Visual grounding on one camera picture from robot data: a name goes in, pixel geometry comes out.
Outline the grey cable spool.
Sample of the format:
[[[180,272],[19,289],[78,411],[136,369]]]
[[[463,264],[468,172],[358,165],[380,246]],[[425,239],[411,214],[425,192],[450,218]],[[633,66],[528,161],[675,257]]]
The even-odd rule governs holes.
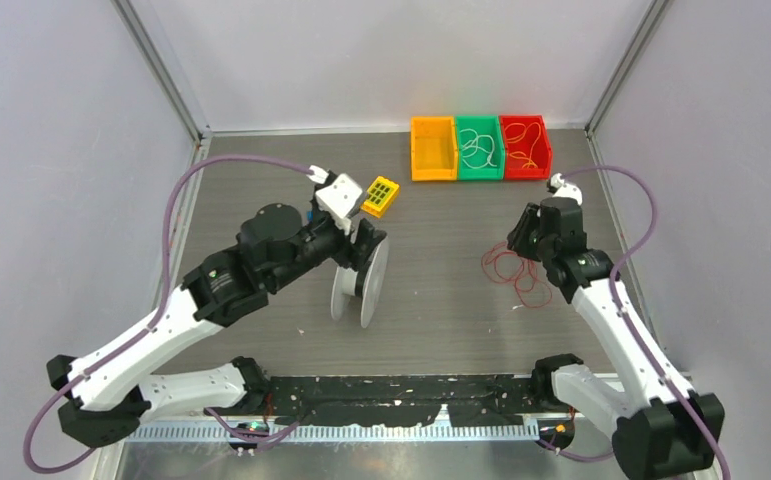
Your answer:
[[[336,268],[330,300],[330,314],[333,320],[340,320],[350,300],[356,298],[361,301],[361,327],[367,328],[370,325],[384,284],[389,253],[390,243],[387,235],[375,249],[372,258],[360,270],[340,266]]]

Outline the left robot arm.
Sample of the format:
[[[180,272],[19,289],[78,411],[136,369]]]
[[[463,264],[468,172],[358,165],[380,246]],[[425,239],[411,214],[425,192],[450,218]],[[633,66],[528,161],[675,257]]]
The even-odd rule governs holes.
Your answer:
[[[341,228],[325,211],[304,219],[271,204],[245,221],[233,246],[187,273],[167,301],[94,353],[58,355],[47,365],[64,403],[62,431],[90,447],[116,443],[159,417],[208,408],[254,414],[271,390],[262,368],[238,357],[219,367],[162,375],[159,368],[187,347],[266,307],[272,295],[325,261],[350,286],[334,293],[340,317],[351,295],[375,295],[387,261],[385,231],[367,220]]]

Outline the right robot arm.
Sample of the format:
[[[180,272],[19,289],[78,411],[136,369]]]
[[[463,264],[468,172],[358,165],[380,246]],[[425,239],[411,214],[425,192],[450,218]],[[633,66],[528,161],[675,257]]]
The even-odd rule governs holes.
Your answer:
[[[540,359],[532,397],[545,410],[570,406],[608,437],[629,479],[664,479],[710,468],[725,409],[699,394],[659,350],[611,258],[587,245],[577,200],[550,197],[525,207],[507,247],[540,264],[550,283],[586,321],[622,389],[596,377],[573,354]]]

